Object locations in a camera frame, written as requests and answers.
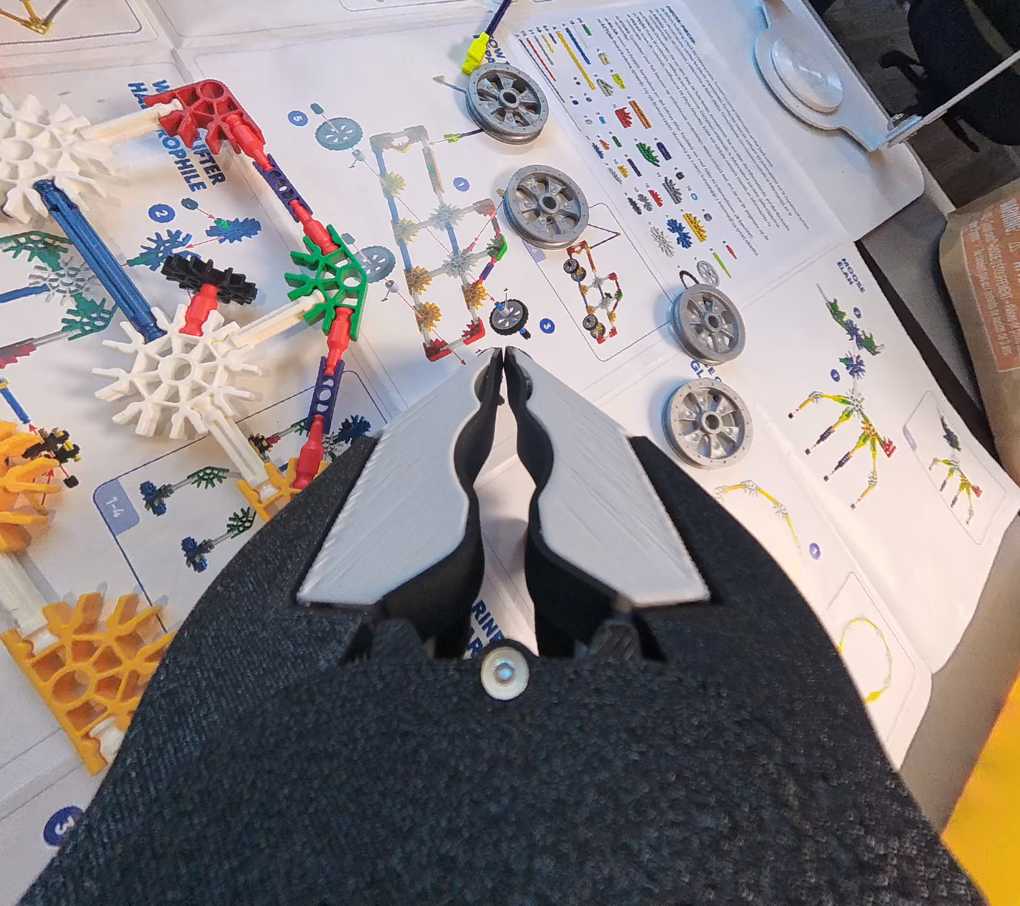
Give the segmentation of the black snowflake connector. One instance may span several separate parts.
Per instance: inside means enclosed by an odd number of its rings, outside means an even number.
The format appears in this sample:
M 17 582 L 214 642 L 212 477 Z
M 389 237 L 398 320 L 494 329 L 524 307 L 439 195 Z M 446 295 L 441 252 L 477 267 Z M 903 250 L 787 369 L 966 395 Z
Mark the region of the black snowflake connector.
M 257 285 L 232 268 L 217 269 L 212 261 L 196 255 L 174 253 L 161 266 L 161 273 L 192 294 L 191 304 L 215 309 L 219 303 L 250 304 Z

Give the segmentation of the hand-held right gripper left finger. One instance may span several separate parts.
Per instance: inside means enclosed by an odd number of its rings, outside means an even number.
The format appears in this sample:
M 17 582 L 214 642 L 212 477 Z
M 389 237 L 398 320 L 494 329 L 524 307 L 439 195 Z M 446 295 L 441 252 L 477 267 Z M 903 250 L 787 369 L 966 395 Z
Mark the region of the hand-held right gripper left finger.
M 462 649 L 483 576 L 475 480 L 491 452 L 503 350 L 474 361 L 382 429 L 299 602 L 406 619 Z

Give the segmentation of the colourful rod connector frame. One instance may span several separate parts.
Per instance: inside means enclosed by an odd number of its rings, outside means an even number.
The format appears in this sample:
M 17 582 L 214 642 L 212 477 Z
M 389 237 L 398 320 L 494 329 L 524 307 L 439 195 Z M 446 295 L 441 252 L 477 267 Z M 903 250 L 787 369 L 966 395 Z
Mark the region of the colourful rod connector frame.
M 219 310 L 230 303 L 197 307 L 186 290 L 189 301 L 172 314 L 147 301 L 83 213 L 82 195 L 103 194 L 102 177 L 113 173 L 112 148 L 148 134 L 181 143 L 186 156 L 199 146 L 217 156 L 228 146 L 252 163 L 303 233 L 303 248 L 291 254 L 298 272 L 285 276 L 286 304 L 240 325 Z M 123 402 L 113 421 L 145 438 L 161 429 L 174 440 L 189 433 L 211 438 L 227 457 L 230 467 L 185 477 L 185 486 L 205 488 L 236 479 L 246 499 L 223 536 L 185 541 L 191 568 L 205 568 L 218 543 L 243 535 L 257 519 L 271 519 L 322 472 L 343 358 L 358 337 L 367 279 L 350 246 L 315 218 L 266 148 L 260 127 L 223 83 L 202 80 L 143 97 L 138 112 L 99 124 L 65 107 L 50 112 L 34 97 L 13 102 L 3 96 L 2 213 L 23 224 L 33 216 L 52 220 L 60 236 L 27 230 L 10 236 L 14 248 L 39 258 L 39 241 L 72 247 L 111 298 L 107 303 L 73 294 L 61 328 L 3 346 L 2 365 L 45 342 L 100 331 L 121 312 L 125 339 L 105 343 L 130 362 L 95 369 L 107 379 L 97 397 Z M 258 347 L 300 323 L 321 328 L 325 356 L 304 420 L 304 444 L 278 467 L 237 425 L 236 403 L 253 398 L 240 379 L 259 374 L 252 360 Z M 136 594 L 106 613 L 98 592 L 74 604 L 58 602 L 29 575 L 27 550 L 50 521 L 47 499 L 59 492 L 56 477 L 78 452 L 65 430 L 2 421 L 2 611 L 11 620 L 2 644 L 95 775 L 115 759 L 172 634 L 162 631 L 159 608 L 142 608 Z

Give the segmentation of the cardboard toy set box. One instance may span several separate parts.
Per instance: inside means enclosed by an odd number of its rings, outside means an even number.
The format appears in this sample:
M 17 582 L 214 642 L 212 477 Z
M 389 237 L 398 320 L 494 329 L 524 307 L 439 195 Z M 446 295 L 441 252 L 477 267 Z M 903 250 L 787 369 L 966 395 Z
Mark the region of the cardboard toy set box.
M 939 263 L 997 452 L 1019 481 L 1019 182 L 953 211 Z

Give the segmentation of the white building instruction sheet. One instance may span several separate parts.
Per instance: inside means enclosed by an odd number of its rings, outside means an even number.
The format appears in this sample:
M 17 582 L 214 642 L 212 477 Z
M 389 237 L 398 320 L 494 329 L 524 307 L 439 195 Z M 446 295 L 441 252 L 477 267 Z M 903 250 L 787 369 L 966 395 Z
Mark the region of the white building instruction sheet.
M 415 628 L 366 609 L 299 602 L 308 570 L 382 429 L 487 349 L 503 350 L 491 452 L 474 483 L 483 576 L 462 649 L 419 640 L 438 658 L 472 658 L 490 693 L 533 693 L 523 650 L 538 650 L 525 583 L 534 482 L 517 454 L 506 350 L 521 349 L 645 436 L 750 533 L 818 615 L 867 719 L 940 830 L 976 757 L 945 736 L 963 724 L 962 694 L 939 679 L 971 626 L 1018 487 L 929 370 L 859 247 L 806 168 L 774 99 L 735 52 L 733 15 L 707 0 L 521 0 L 483 65 L 531 77 L 550 104 L 536 141 L 502 142 L 466 112 L 464 54 L 497 0 L 2 0 L 2 97 L 34 97 L 91 124 L 142 109 L 142 99 L 202 80 L 223 83 L 262 130 L 266 148 L 317 220 L 362 266 L 367 289 L 344 369 L 326 466 L 271 519 L 218 543 L 201 570 L 184 543 L 223 536 L 246 505 L 236 479 L 185 485 L 230 461 L 211 438 L 151 438 L 116 424 L 122 401 L 96 393 L 98 367 L 126 367 L 106 345 L 124 315 L 83 338 L 45 342 L 2 365 L 2 421 L 65 430 L 79 449 L 47 499 L 28 573 L 55 601 L 104 596 L 109 613 L 136 594 L 171 633 L 115 759 L 88 772 L 47 705 L 2 644 L 2 901 L 16 902 L 73 843 L 103 781 L 141 748 L 157 687 L 197 635 L 196 608 L 256 584 L 254 557 L 283 580 L 270 601 L 286 637 L 337 617 L 355 640 Z M 173 253 L 232 268 L 257 285 L 250 304 L 220 307 L 248 324 L 287 303 L 285 276 L 303 233 L 245 157 L 222 146 L 185 155 L 148 134 L 111 150 L 103 194 L 83 213 L 147 301 L 172 314 L 190 297 L 161 273 Z M 590 222 L 565 250 L 524 241 L 504 211 L 510 177 L 529 165 L 580 187 Z M 111 298 L 52 220 L 2 214 L 2 347 L 61 328 L 71 296 Z M 728 364 L 692 358 L 670 324 L 685 288 L 720 289 L 737 306 L 746 347 Z M 318 325 L 260 345 L 253 398 L 236 423 L 278 467 L 299 455 L 325 356 Z M 750 451 L 700 469 L 671 448 L 665 399 L 718 380 L 746 403 Z

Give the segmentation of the grey spoked wheel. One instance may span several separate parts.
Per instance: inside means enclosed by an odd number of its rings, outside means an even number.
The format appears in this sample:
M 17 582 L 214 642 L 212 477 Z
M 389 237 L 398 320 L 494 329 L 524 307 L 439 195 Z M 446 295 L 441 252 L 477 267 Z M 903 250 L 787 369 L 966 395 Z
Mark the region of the grey spoked wheel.
M 740 395 L 713 379 L 676 387 L 665 399 L 662 426 L 673 451 L 688 466 L 734 466 L 750 451 L 753 422 Z
M 550 104 L 536 81 L 507 64 L 478 68 L 466 84 L 468 116 L 502 142 L 527 144 L 545 128 Z
M 740 310 L 716 287 L 697 284 L 677 294 L 670 307 L 670 324 L 683 350 L 702 364 L 728 364 L 746 347 Z
M 510 177 L 504 211 L 513 230 L 541 250 L 565 250 L 577 243 L 590 222 L 580 187 L 564 172 L 529 165 Z

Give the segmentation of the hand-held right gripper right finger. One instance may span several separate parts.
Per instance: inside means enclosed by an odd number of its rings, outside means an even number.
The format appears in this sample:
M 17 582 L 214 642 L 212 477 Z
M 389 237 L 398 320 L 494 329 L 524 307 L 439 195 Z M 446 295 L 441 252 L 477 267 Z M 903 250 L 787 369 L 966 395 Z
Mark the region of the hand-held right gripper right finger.
M 525 578 L 539 647 L 590 645 L 616 612 L 709 601 L 623 427 L 521 349 L 506 350 L 506 383 L 534 482 Z

